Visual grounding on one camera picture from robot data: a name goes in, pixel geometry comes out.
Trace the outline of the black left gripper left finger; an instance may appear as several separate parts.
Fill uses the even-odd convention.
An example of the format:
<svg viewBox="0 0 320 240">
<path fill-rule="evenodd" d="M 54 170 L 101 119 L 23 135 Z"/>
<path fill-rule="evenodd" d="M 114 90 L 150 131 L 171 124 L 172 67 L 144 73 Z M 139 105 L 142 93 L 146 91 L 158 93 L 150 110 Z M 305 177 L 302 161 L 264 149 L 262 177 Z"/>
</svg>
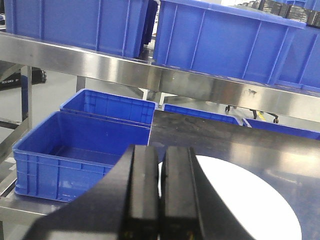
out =
<svg viewBox="0 0 320 240">
<path fill-rule="evenodd" d="M 158 154 L 130 145 L 91 189 L 38 218 L 25 240 L 156 240 L 158 238 Z"/>
</svg>

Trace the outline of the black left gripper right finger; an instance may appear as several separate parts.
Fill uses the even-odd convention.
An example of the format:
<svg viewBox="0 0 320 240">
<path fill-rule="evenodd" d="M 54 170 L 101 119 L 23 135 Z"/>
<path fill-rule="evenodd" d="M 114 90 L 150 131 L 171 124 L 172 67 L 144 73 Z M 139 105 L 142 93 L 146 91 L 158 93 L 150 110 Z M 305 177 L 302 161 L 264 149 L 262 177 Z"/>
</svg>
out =
<svg viewBox="0 0 320 240">
<path fill-rule="evenodd" d="M 160 181 L 160 239 L 253 239 L 206 177 L 193 148 L 169 146 Z"/>
</svg>

